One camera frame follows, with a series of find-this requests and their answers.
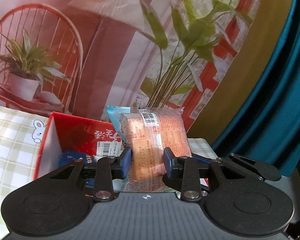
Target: barcode label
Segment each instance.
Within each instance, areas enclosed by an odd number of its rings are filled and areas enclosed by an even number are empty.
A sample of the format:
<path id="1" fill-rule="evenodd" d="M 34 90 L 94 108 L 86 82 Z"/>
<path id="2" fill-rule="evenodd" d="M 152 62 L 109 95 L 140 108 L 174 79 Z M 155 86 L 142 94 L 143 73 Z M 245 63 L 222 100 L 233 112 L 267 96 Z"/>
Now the barcode label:
<path id="1" fill-rule="evenodd" d="M 146 127 L 159 126 L 158 118 L 153 113 L 141 113 Z"/>
<path id="2" fill-rule="evenodd" d="M 102 157 L 109 156 L 110 152 L 110 143 L 103 144 Z"/>
<path id="3" fill-rule="evenodd" d="M 98 142 L 97 144 L 97 156 L 99 158 L 107 156 L 120 156 L 123 151 L 122 142 Z"/>

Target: rabbit cartoon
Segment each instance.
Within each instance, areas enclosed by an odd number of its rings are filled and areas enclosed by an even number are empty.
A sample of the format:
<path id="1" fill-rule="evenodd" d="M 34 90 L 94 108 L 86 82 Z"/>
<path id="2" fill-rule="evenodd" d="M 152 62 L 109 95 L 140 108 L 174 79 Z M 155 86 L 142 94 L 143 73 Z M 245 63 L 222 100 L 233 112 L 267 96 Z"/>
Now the rabbit cartoon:
<path id="1" fill-rule="evenodd" d="M 33 125 L 35 127 L 35 130 L 32 133 L 32 139 L 35 143 L 41 143 L 45 129 L 44 124 L 40 120 L 34 120 Z"/>

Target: metal screw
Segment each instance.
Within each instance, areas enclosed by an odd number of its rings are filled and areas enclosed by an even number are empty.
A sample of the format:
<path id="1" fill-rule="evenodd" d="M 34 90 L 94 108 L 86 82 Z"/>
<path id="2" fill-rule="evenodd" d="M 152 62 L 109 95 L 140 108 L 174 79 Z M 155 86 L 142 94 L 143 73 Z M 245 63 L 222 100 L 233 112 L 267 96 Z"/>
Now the metal screw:
<path id="1" fill-rule="evenodd" d="M 194 191 L 194 190 L 188 190 L 183 194 L 186 198 L 198 198 L 199 197 L 199 193 Z"/>
<path id="2" fill-rule="evenodd" d="M 108 199 L 111 197 L 111 193 L 106 190 L 100 190 L 96 193 L 96 197 L 100 199 Z"/>

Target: yellow wall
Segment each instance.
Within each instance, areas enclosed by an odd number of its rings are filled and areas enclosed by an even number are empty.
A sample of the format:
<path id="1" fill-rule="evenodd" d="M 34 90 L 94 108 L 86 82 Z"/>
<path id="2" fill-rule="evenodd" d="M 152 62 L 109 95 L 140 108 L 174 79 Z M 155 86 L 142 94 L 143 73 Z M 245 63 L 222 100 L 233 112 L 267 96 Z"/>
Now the yellow wall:
<path id="1" fill-rule="evenodd" d="M 247 38 L 223 81 L 187 133 L 212 144 L 254 88 L 274 50 L 292 0 L 261 0 Z"/>

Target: table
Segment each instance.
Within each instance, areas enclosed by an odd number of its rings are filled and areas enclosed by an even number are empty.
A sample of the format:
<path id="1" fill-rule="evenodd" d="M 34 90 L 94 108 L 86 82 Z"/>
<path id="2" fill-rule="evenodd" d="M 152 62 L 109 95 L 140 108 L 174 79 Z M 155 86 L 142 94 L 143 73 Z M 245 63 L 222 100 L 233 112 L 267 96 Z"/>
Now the table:
<path id="1" fill-rule="evenodd" d="M 0 208 L 13 190 L 33 180 L 44 126 L 43 116 L 0 106 Z M 188 139 L 193 153 L 215 159 L 204 139 Z M 0 214 L 0 239 L 8 230 Z"/>

